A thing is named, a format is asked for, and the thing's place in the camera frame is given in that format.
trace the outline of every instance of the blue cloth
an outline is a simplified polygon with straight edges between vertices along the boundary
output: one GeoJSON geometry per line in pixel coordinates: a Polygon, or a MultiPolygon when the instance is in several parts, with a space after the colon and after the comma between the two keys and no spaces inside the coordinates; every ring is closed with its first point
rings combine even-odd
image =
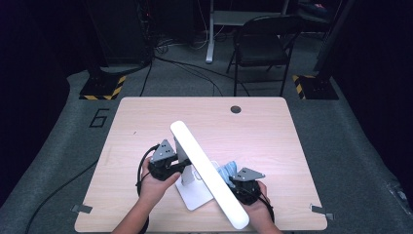
{"type": "Polygon", "coordinates": [[[234,161],[231,161],[216,170],[230,187],[235,187],[234,183],[230,180],[230,177],[234,177],[237,174],[237,164],[234,161]]]}

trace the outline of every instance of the black chair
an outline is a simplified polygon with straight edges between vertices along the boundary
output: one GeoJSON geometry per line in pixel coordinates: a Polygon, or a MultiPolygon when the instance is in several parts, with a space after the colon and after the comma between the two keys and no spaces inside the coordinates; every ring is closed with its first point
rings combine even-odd
{"type": "Polygon", "coordinates": [[[228,73],[231,65],[235,65],[234,97],[237,95],[239,66],[269,66],[269,71],[274,65],[285,66],[282,80],[253,82],[282,81],[282,96],[294,42],[302,31],[303,23],[302,18],[296,15],[267,16],[251,19],[240,28],[234,36],[234,53],[227,68],[228,73]]]}

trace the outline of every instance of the chair seat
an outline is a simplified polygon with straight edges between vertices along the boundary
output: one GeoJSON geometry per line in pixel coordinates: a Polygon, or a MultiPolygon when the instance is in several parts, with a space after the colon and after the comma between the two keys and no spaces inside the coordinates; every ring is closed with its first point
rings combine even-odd
{"type": "Polygon", "coordinates": [[[249,35],[240,40],[238,49],[240,66],[267,66],[285,64],[288,55],[277,35],[249,35]]]}

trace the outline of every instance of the wooden tabletop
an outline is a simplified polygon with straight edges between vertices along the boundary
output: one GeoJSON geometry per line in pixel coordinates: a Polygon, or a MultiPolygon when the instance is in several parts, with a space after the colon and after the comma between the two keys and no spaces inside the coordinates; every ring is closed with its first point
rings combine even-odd
{"type": "MultiPolygon", "coordinates": [[[[125,97],[122,99],[84,205],[78,232],[110,232],[138,199],[136,174],[144,153],[163,139],[174,147],[170,124],[181,120],[211,161],[235,161],[265,174],[281,230],[322,230],[321,207],[288,107],[282,97],[125,97]],[[233,113],[232,106],[241,108],[233,113]]],[[[252,231],[249,226],[242,231],[252,231]]],[[[172,186],[150,214],[148,232],[231,232],[236,230],[214,200],[188,211],[172,186]]]]}

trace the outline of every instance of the tape piece on table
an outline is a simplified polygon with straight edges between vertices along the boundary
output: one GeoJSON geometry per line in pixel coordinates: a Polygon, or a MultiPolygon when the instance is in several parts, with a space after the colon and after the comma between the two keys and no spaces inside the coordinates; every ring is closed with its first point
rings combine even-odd
{"type": "Polygon", "coordinates": [[[72,209],[70,209],[70,211],[74,212],[74,213],[86,213],[86,214],[90,214],[92,211],[92,207],[88,207],[85,205],[74,205],[72,207],[72,209]]]}
{"type": "Polygon", "coordinates": [[[335,215],[332,213],[327,213],[324,208],[314,206],[313,204],[310,204],[310,209],[312,212],[317,213],[317,214],[322,214],[324,215],[327,219],[334,220],[335,215]]]}

